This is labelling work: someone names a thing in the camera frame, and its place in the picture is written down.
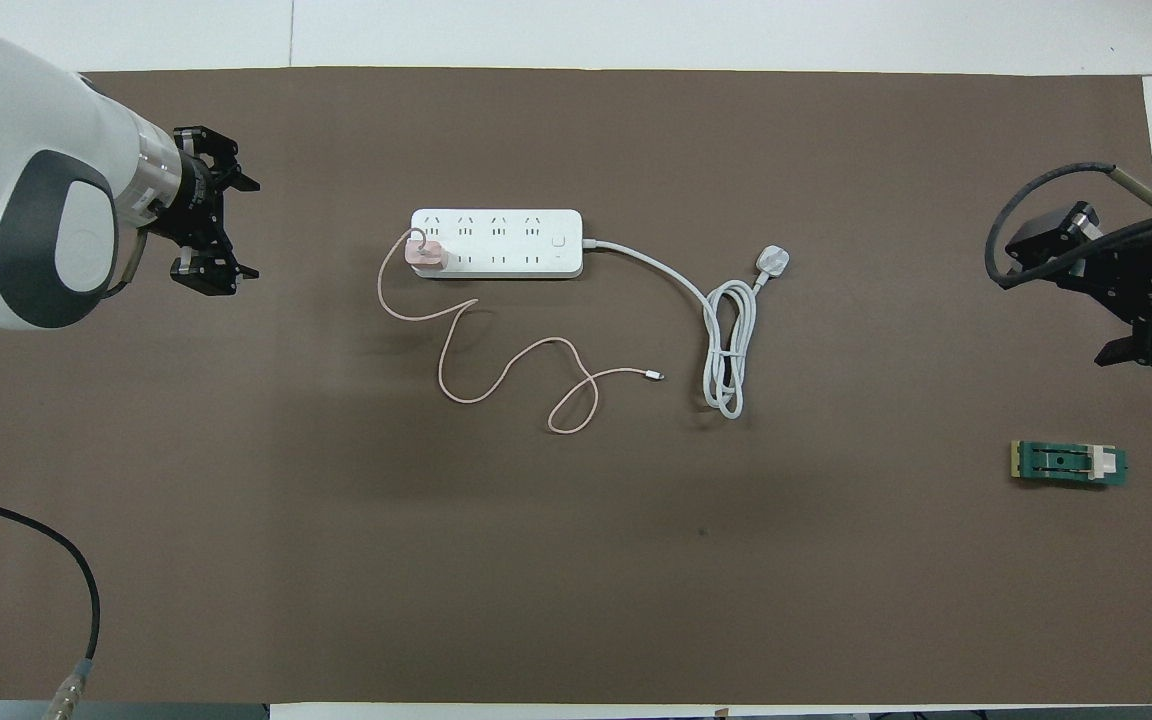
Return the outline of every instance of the power strip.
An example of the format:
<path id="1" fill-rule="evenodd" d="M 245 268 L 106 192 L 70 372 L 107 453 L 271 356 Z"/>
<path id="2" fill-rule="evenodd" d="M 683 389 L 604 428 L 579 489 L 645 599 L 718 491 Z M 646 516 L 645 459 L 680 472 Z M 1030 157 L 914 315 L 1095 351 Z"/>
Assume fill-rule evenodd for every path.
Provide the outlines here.
<path id="1" fill-rule="evenodd" d="M 412 265 L 422 278 L 561 279 L 584 268 L 576 210 L 422 209 L 411 227 L 444 251 L 440 264 Z"/>

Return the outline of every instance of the green terminal block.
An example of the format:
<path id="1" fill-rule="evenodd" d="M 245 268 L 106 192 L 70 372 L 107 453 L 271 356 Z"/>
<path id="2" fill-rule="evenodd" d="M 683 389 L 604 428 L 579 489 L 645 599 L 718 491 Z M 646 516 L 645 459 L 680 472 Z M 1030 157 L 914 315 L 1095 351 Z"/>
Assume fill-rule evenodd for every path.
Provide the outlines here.
<path id="1" fill-rule="evenodd" d="M 1011 478 L 1121 486 L 1128 482 L 1128 454 L 1112 445 L 1011 442 Z"/>

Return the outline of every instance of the green electronic component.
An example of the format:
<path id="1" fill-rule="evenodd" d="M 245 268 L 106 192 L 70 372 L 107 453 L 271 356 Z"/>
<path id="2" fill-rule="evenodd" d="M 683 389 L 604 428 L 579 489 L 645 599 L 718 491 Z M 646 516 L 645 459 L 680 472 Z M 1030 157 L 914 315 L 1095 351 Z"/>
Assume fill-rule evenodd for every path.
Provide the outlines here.
<path id="1" fill-rule="evenodd" d="M 1112 445 L 1011 442 L 1011 478 L 1121 486 L 1128 480 L 1128 454 Z"/>

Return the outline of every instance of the black cable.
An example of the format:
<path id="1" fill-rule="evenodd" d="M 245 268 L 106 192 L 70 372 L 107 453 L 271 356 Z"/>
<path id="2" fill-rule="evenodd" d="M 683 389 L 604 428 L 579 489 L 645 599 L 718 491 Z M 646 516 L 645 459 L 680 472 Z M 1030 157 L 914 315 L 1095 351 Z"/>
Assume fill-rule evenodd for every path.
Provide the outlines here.
<path id="1" fill-rule="evenodd" d="M 60 547 L 69 551 L 69 555 L 74 556 L 74 562 L 77 562 L 78 569 L 83 571 L 83 579 L 88 583 L 88 594 L 91 596 L 92 600 L 91 634 L 88 635 L 88 652 L 83 655 L 84 659 L 91 660 L 96 655 L 96 639 L 100 638 L 100 591 L 96 589 L 96 577 L 92 575 L 92 569 L 88 564 L 86 558 L 83 556 L 82 551 L 78 551 L 76 544 L 69 541 L 69 538 L 40 523 L 38 520 L 28 518 L 18 514 L 18 511 L 6 509 L 6 507 L 0 507 L 0 518 L 14 520 L 26 528 L 38 530 L 38 532 L 54 539 L 54 541 L 60 544 Z"/>
<path id="2" fill-rule="evenodd" d="M 990 235 L 986 243 L 984 243 L 984 268 L 986 268 L 986 272 L 990 274 L 990 279 L 1002 288 L 1013 288 L 1059 273 L 1061 270 L 1069 268 L 1069 266 L 1078 263 L 1078 260 L 1087 258 L 1097 252 L 1114 250 L 1117 249 L 1117 247 L 1130 245 L 1130 243 L 1139 240 L 1139 237 L 1147 236 L 1152 233 L 1152 218 L 1150 218 L 1140 220 L 1137 223 L 1127 225 L 1124 228 L 1116 229 L 1115 232 L 1104 234 L 1101 237 L 1098 237 L 1092 242 L 1085 242 L 1083 245 L 1075 247 L 1074 250 L 1064 252 L 1064 255 L 1061 255 L 1060 258 L 1047 260 L 1047 263 L 1038 265 L 1037 268 L 1024 270 L 1024 272 L 1020 273 L 1003 273 L 998 268 L 998 233 L 1002 232 L 1002 225 L 1007 222 L 1007 218 L 1011 217 L 1011 212 L 1025 199 L 1025 197 L 1029 196 L 1030 192 L 1038 190 L 1039 187 L 1047 184 L 1053 181 L 1053 179 L 1070 176 L 1070 174 L 1074 173 L 1111 174 L 1115 169 L 1114 165 L 1109 165 L 1107 162 L 1075 162 L 1070 165 L 1062 165 L 1060 168 L 1043 173 L 1041 176 L 1032 179 L 1032 181 L 1025 183 L 1025 185 L 1016 191 L 1016 194 L 1011 196 L 1011 199 L 1002 206 L 1002 210 L 998 211 L 998 218 L 993 220 L 993 225 L 990 227 Z"/>

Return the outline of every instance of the charger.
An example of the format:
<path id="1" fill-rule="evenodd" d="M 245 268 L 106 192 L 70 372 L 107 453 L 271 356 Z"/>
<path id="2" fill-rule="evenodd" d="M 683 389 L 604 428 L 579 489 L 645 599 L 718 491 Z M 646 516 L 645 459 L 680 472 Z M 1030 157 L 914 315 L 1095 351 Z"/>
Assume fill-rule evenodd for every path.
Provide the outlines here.
<path id="1" fill-rule="evenodd" d="M 607 250 L 621 252 L 641 260 L 664 274 L 675 279 L 685 287 L 702 305 L 702 319 L 707 332 L 708 342 L 705 350 L 705 369 L 702 377 L 702 393 L 705 402 L 714 407 L 725 418 L 736 419 L 744 411 L 745 364 L 750 341 L 755 335 L 755 320 L 758 318 L 756 296 L 770 279 L 780 276 L 790 263 L 790 255 L 781 247 L 768 245 L 759 253 L 755 266 L 759 270 L 752 285 L 744 281 L 728 281 L 714 288 L 708 295 L 700 293 L 695 283 L 676 270 L 650 258 L 630 247 L 617 245 L 614 242 L 589 240 L 582 237 L 579 213 L 575 210 L 499 210 L 499 209 L 422 209 L 412 213 L 411 227 L 397 237 L 389 252 L 385 255 L 380 268 L 376 272 L 376 298 L 388 314 L 399 320 L 424 323 L 452 314 L 452 325 L 444 340 L 444 348 L 438 357 L 438 384 L 444 395 L 454 402 L 470 406 L 486 400 L 505 381 L 513 364 L 522 356 L 545 343 L 559 343 L 571 351 L 579 369 L 582 379 L 550 410 L 547 425 L 550 432 L 571 434 L 584 429 L 594 418 L 600 401 L 598 378 L 613 373 L 635 373 L 650 381 L 660 381 L 664 374 L 657 370 L 639 367 L 612 367 L 591 373 L 576 350 L 576 346 L 567 338 L 540 338 L 530 346 L 522 348 L 513 356 L 495 381 L 477 397 L 461 397 L 447 387 L 444 370 L 447 365 L 447 351 L 456 333 L 461 316 L 470 306 L 479 302 L 467 300 L 456 305 L 430 314 L 401 314 L 384 297 L 384 272 L 400 247 L 403 258 L 417 275 L 433 279 L 479 278 L 479 279 L 562 279 L 579 275 L 584 268 L 586 251 Z M 723 346 L 722 327 L 718 320 L 718 308 L 723 297 L 735 304 L 736 316 L 728 332 L 727 346 Z M 562 407 L 581 392 L 590 387 L 591 404 L 584 420 L 573 429 L 559 429 L 554 425 L 554 416 Z"/>

